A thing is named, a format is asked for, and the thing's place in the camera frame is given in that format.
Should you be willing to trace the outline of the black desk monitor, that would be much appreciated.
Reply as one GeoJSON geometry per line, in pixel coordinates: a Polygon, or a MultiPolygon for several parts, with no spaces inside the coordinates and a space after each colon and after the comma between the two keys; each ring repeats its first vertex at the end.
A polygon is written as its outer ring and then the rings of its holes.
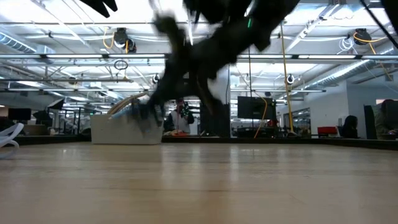
{"type": "Polygon", "coordinates": [[[8,118],[16,121],[28,121],[31,119],[32,110],[30,108],[8,108],[8,118]]]}

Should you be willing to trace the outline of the person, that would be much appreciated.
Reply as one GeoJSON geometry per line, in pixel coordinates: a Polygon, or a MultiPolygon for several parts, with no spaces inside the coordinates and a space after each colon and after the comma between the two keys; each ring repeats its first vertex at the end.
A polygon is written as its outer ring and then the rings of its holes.
{"type": "Polygon", "coordinates": [[[346,117],[342,127],[341,136],[343,138],[357,139],[358,138],[358,119],[356,116],[349,115],[346,117]]]}
{"type": "Polygon", "coordinates": [[[176,101],[176,108],[169,113],[164,122],[164,131],[178,130],[190,134],[190,125],[195,121],[189,105],[183,98],[176,101]]]}
{"type": "Polygon", "coordinates": [[[392,99],[386,99],[381,103],[380,109],[375,115],[375,128],[376,128],[376,136],[378,140],[391,140],[397,136],[398,129],[394,129],[387,122],[387,104],[393,102],[392,99]]]}

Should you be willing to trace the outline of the black aluminium table frame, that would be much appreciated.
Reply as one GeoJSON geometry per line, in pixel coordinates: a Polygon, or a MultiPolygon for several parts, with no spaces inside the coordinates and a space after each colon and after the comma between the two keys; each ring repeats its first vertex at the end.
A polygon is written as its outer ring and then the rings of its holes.
{"type": "MultiPolygon", "coordinates": [[[[70,142],[89,142],[82,136],[18,136],[15,138],[21,146],[34,144],[58,144],[70,142]]],[[[155,140],[133,140],[132,144],[153,145],[160,143],[197,143],[197,144],[322,144],[344,147],[362,147],[366,149],[380,149],[398,151],[398,141],[373,139],[344,139],[344,138],[202,138],[165,136],[155,140]]]]}

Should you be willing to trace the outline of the black tall cabinet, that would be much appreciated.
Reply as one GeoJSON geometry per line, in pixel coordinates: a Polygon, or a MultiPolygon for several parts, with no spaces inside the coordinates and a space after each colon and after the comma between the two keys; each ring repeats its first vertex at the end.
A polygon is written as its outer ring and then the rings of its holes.
{"type": "Polygon", "coordinates": [[[221,105],[211,115],[208,108],[200,104],[200,134],[204,136],[218,136],[229,138],[231,134],[230,105],[221,105]]]}

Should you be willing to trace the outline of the long ceiling light bar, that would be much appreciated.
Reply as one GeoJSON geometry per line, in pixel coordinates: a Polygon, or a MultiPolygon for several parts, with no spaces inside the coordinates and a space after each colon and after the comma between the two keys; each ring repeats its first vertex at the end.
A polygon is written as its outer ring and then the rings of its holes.
{"type": "MultiPolygon", "coordinates": [[[[0,54],[0,59],[106,59],[164,58],[165,54],[0,54]]],[[[277,55],[243,54],[238,59],[398,60],[398,55],[277,55]]]]}

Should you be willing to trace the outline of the red box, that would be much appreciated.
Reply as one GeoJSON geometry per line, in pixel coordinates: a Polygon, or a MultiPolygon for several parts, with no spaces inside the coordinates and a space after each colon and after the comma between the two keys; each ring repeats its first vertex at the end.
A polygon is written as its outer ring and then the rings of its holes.
{"type": "Polygon", "coordinates": [[[317,132],[319,136],[336,136],[338,129],[336,126],[319,126],[317,132]]]}

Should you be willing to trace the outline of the white plastic storage bin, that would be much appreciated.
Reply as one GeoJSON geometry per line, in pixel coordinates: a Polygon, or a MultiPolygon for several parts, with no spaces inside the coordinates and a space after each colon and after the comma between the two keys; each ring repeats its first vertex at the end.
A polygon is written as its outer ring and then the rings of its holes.
{"type": "Polygon", "coordinates": [[[162,140],[163,127],[152,118],[142,123],[129,116],[110,119],[109,114],[91,116],[93,144],[156,145],[162,140]]]}

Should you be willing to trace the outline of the black wall television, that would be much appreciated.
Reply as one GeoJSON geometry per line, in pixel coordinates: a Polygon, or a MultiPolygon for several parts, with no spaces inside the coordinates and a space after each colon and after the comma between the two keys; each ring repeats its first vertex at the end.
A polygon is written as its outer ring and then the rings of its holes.
{"type": "Polygon", "coordinates": [[[272,98],[239,96],[238,118],[276,119],[276,103],[272,98]]]}

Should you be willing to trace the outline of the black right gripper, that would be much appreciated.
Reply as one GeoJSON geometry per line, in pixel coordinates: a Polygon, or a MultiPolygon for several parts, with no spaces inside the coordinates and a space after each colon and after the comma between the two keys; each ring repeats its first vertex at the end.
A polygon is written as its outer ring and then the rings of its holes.
{"type": "MultiPolygon", "coordinates": [[[[164,121],[164,103],[169,100],[197,96],[208,108],[223,107],[222,101],[210,91],[208,80],[216,79],[218,70],[230,62],[220,49],[220,40],[235,23],[236,19],[228,16],[210,38],[191,45],[186,42],[185,31],[179,28],[173,15],[155,16],[156,29],[169,38],[172,46],[172,53],[165,62],[164,76],[147,103],[149,114],[158,127],[164,121]]],[[[145,131],[145,104],[140,99],[132,99],[130,109],[133,120],[141,131],[145,131]]]]}

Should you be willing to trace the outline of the white building column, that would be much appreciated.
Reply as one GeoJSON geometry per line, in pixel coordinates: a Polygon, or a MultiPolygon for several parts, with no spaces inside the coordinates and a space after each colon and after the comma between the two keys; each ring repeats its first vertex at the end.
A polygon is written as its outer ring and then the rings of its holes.
{"type": "Polygon", "coordinates": [[[230,74],[228,65],[218,71],[218,77],[214,86],[214,91],[217,99],[219,99],[224,105],[228,104],[230,88],[229,80],[230,74]]]}

